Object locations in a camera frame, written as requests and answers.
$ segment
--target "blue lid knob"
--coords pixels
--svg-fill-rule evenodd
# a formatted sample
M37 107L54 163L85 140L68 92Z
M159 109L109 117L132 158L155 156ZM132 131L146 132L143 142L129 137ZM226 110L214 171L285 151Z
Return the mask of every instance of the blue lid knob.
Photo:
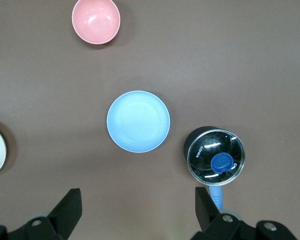
M216 154L211 160L211 168L217 174L230 171L234 166L234 159L228 153L221 152Z

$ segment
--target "screw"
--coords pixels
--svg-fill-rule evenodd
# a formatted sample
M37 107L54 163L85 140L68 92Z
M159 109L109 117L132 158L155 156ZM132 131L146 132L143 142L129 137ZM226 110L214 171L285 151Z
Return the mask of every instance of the screw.
M35 220L32 222L31 226L34 227L34 226L38 226L41 224L41 220Z
M234 221L230 215L223 215L222 219L227 223L232 223Z
M271 223L271 222L265 222L264 224L263 224L263 226L266 228L266 229L268 229L268 230L270 230L270 231L277 231L277 228L276 228L276 226L273 224L273 223Z

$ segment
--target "blue plate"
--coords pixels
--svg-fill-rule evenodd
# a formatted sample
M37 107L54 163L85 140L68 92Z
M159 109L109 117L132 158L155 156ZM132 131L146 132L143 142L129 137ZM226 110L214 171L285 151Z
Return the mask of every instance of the blue plate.
M165 140L170 116L157 96L146 91L130 91L112 103L106 125L119 147L132 153L145 153Z

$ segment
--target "pink bowl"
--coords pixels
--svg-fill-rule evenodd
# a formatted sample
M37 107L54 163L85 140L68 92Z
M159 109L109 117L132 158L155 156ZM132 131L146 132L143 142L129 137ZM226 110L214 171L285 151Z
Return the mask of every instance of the pink bowl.
M75 32L90 44L111 41L120 27L120 13L112 0L79 0L72 11Z

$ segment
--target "blue handle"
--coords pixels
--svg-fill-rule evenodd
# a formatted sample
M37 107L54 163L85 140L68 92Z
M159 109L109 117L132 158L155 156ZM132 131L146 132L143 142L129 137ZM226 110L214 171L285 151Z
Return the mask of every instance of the blue handle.
M224 208L224 202L222 197L222 187L221 186L209 186L209 191L211 198L216 205L217 209Z

